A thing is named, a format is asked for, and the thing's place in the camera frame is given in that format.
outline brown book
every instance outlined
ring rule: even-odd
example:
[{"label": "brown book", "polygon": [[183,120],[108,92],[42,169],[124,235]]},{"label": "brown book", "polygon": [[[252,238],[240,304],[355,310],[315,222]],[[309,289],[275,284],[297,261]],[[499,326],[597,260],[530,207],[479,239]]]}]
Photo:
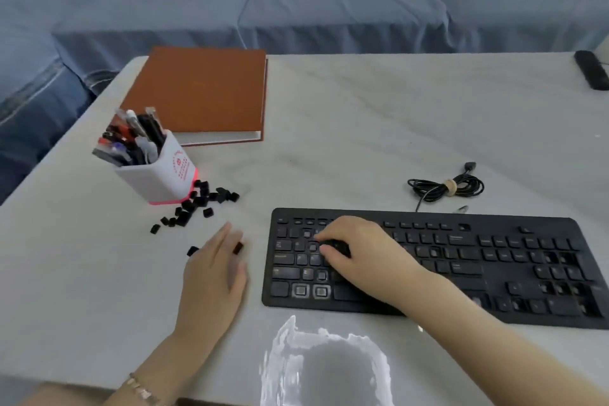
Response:
[{"label": "brown book", "polygon": [[121,109],[154,106],[184,146],[260,141],[266,64],[263,50],[154,47]]}]

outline hand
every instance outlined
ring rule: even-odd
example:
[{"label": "hand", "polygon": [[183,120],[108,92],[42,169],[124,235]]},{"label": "hand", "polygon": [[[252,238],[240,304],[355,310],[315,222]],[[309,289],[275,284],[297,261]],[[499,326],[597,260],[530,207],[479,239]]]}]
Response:
[{"label": "hand", "polygon": [[243,233],[227,223],[188,259],[174,335],[194,348],[213,347],[234,319],[247,284],[240,262],[232,287],[228,266]]},{"label": "hand", "polygon": [[337,272],[366,294],[405,312],[409,297],[416,299],[421,278],[431,274],[380,226],[363,218],[337,218],[315,239],[339,239],[349,244],[350,259],[328,245],[322,245],[319,251]]}]

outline black cable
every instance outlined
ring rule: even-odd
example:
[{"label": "black cable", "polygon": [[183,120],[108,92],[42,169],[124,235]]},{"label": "black cable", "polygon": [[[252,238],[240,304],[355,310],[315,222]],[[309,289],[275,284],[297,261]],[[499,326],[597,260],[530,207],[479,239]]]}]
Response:
[{"label": "black cable", "polygon": [[[482,183],[482,180],[470,174],[475,168],[475,162],[468,162],[465,164],[465,171],[461,175],[457,175],[453,178],[454,182],[457,184],[455,196],[472,198],[484,191],[484,183]],[[444,183],[411,178],[408,180],[408,185],[410,185],[416,195],[421,198],[416,205],[415,212],[418,212],[421,202],[436,202],[448,193],[448,187]]]}]

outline bracelet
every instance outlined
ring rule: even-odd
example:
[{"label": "bracelet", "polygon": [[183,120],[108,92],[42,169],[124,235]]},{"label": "bracelet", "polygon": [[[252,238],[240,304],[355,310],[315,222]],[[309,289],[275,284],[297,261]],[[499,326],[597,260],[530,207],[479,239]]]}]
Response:
[{"label": "bracelet", "polygon": [[139,396],[150,406],[159,406],[158,398],[149,392],[149,390],[147,390],[145,387],[142,387],[142,384],[138,381],[138,379],[135,378],[133,372],[129,374],[127,385],[131,387],[135,395]]}]

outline left hand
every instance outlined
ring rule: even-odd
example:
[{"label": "left hand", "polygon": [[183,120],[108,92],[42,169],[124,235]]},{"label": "left hand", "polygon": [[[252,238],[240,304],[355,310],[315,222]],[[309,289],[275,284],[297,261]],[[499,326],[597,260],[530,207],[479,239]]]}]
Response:
[{"label": "left hand", "polygon": [[243,233],[226,223],[188,259],[174,336],[193,348],[210,348],[228,330],[247,285],[246,264],[240,262],[232,287],[228,266]]}]

